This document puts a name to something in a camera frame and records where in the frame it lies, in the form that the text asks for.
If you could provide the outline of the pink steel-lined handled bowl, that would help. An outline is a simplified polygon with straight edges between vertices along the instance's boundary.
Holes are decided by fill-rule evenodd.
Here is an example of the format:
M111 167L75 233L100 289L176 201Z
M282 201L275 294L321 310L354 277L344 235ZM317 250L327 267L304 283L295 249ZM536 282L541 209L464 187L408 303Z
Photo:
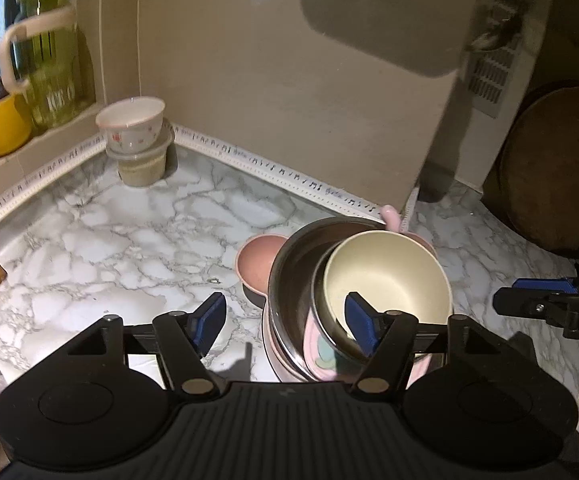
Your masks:
M361 370L361 362L338 350L321 330L317 314L318 274L324 271L326 261L334 248L352 235L370 230L402 230L402 219L393 206L382 206L377 221L357 217L333 217L310 226L306 242L305 270L307 271L308 312L303 335L303 357L315 379L352 382Z

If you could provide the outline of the cream round bowl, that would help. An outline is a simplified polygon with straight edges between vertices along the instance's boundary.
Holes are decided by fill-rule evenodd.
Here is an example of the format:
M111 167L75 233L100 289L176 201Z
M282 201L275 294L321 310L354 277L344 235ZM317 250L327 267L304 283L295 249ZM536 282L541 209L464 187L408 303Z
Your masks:
M419 322L445 324L452 314L449 280L436 256L413 238L384 230L352 235L319 262L314 273L314 316L333 346L358 362L361 348L345 318L345 300L357 292L379 313L400 310Z

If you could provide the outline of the pink bear-shaped plate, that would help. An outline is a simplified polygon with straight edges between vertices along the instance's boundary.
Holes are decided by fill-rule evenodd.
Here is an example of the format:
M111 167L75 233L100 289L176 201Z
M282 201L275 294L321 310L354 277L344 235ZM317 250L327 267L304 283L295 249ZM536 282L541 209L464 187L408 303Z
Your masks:
M315 379L306 366L306 371L295 367L280 348L272 328L271 310L268 308L268 281L270 281L272 266L280 248L286 243L287 237L277 234L261 234L250 238L239 249L235 269L242 281L242 289L251 302L262 307L262 338L263 347L281 382L314 382Z

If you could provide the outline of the stainless steel bowl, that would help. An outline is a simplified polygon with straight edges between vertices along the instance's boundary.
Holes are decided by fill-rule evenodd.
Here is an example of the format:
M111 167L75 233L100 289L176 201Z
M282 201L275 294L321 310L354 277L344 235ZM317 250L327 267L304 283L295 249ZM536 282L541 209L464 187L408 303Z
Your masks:
M319 261L347 237L383 229L382 223L370 219L325 218L299 229L280 248L268 280L270 323L278 345L300 376L313 378L303 357L303 336L312 306L311 282Z

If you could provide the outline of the round wooden cutting board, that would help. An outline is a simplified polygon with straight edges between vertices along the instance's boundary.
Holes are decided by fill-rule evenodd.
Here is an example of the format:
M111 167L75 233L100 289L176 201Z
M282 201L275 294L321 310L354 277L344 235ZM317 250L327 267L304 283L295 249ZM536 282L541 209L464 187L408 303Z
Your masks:
M560 88L521 114L504 145L500 188L515 230L579 257L579 87Z

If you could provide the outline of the beige ribbed cup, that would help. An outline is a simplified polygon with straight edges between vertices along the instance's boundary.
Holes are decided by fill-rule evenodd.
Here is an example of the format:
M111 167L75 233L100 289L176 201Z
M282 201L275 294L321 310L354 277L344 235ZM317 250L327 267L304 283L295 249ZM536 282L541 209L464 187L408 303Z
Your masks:
M146 188L163 178L166 172L166 159L174 133L168 126L163 126L156 142L146 151L136 154L120 154L106 148L109 158L117 162L121 181L131 188Z

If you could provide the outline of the white floral ceramic bowl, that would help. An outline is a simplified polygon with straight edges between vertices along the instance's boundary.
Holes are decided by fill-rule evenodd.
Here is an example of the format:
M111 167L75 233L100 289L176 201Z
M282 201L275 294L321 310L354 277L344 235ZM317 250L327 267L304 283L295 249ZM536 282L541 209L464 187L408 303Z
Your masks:
M96 126L107 139L111 151L133 155L146 151L160 135L166 103L153 96L134 96L106 106L96 118Z

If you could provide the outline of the white ventilation grille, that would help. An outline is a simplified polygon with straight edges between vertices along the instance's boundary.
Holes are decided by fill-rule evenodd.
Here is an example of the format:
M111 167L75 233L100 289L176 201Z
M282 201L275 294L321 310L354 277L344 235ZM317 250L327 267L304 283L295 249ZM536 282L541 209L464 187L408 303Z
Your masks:
M497 118L523 38L532 0L491 0L486 29L469 45L466 86L475 110Z

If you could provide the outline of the hanging metal ladle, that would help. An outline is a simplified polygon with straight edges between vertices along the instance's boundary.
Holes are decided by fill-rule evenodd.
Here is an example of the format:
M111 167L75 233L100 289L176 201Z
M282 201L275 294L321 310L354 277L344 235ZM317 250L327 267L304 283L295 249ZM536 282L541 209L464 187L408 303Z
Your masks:
M502 21L491 22L487 10L477 11L469 25L463 51L491 52L507 46L523 28L524 14L513 12Z

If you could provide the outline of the yellow mug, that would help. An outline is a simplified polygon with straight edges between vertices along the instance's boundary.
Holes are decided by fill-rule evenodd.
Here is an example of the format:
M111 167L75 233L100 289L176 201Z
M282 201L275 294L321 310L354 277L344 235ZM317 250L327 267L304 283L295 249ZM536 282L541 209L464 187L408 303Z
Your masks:
M0 157L21 148L31 138L32 130L32 115L21 94L0 99Z

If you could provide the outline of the green glass pitcher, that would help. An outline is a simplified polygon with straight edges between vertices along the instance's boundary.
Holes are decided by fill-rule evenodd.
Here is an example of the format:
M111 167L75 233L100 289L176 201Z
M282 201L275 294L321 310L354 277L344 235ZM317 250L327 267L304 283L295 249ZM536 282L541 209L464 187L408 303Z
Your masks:
M36 128L65 125L95 102L91 60L70 0L16 0L19 13L0 40L6 91L22 96Z

